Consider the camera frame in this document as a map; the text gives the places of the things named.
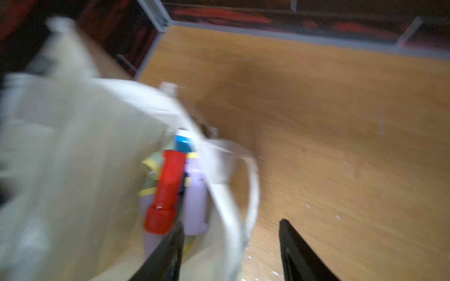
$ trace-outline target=red cap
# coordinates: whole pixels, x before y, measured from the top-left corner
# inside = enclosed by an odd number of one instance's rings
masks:
[[[166,234],[172,228],[178,191],[185,174],[186,153],[164,150],[162,156],[166,161],[162,166],[153,204],[148,208],[144,221],[145,230],[153,234]]]

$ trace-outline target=cleaning product bottle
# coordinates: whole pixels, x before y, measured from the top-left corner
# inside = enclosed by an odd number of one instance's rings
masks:
[[[197,153],[188,153],[185,172],[183,225],[186,235],[199,235],[207,230],[206,211],[208,190]]]
[[[166,160],[162,166],[155,198],[144,221],[145,230],[153,234],[166,234],[170,231],[176,217],[175,204],[185,173],[186,153],[164,150],[162,156]]]
[[[155,179],[147,176],[144,181],[143,189],[138,193],[139,207],[144,212],[146,212],[153,203],[156,193],[156,182]],[[147,260],[163,239],[164,235],[144,231],[144,260]]]

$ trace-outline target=bag handle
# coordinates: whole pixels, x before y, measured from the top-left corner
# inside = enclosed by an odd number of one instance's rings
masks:
[[[243,223],[244,229],[244,247],[247,247],[252,237],[253,229],[255,228],[258,218],[258,210],[260,203],[260,183],[259,183],[259,169],[256,159],[253,155],[240,144],[234,143],[224,139],[209,139],[208,144],[214,146],[215,149],[223,152],[231,153],[236,157],[242,159],[247,165],[248,183],[249,183],[249,197],[247,207],[247,217]]]

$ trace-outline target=laminate floor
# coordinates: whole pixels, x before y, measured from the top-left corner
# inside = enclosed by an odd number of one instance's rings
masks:
[[[450,62],[172,26],[140,81],[259,158],[247,281],[282,280],[282,218],[341,280],[450,280]]]

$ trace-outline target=grey wall trim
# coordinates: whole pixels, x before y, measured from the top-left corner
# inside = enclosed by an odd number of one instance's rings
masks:
[[[171,18],[160,0],[137,0],[158,32],[166,32]]]
[[[297,11],[297,0],[291,0],[291,11],[294,13]]]
[[[378,52],[385,52],[385,53],[392,53],[392,54],[402,54],[402,55],[431,57],[431,58],[450,60],[450,52],[432,50],[432,49],[404,48],[404,47],[401,47],[401,46],[398,46],[395,44],[385,44],[385,43],[378,43],[378,42],[368,42],[368,41],[363,41],[363,40],[332,38],[332,37],[324,37],[324,36],[281,33],[281,32],[264,31],[264,30],[258,30],[258,29],[247,29],[247,28],[240,28],[240,27],[225,27],[225,26],[217,26],[217,25],[197,23],[197,22],[172,21],[172,24],[182,26],[182,27],[203,28],[203,29],[222,31],[222,32],[232,32],[232,33],[238,33],[238,34],[255,35],[255,36],[262,36],[262,37],[272,37],[272,38],[284,39],[284,40],[302,41],[302,42],[308,42],[308,43],[313,43],[313,44],[325,44],[325,45],[333,45],[333,46],[347,47],[347,48],[353,48],[353,49],[378,51]]]
[[[164,33],[158,33],[156,35],[155,41],[153,41],[153,44],[150,46],[150,49],[148,50],[147,54],[145,55],[145,58],[142,60],[141,65],[139,66],[138,71],[136,72],[135,76],[133,77],[133,80],[137,81],[144,71],[144,68],[147,66],[148,62],[150,61],[150,58],[156,48],[159,46],[159,43],[161,42],[162,38],[164,36]]]
[[[400,47],[404,46],[409,38],[419,29],[423,21],[420,17],[416,17],[403,34],[397,39],[396,44]]]

